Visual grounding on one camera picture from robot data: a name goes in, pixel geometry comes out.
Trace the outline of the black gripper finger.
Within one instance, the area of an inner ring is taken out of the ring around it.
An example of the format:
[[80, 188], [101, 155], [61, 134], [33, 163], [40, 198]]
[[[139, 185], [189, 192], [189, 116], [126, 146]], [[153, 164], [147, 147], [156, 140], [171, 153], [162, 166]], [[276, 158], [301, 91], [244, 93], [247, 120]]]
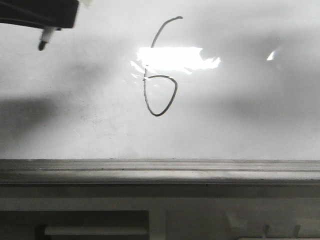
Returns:
[[72, 28], [77, 0], [2, 0], [0, 22], [32, 28]]

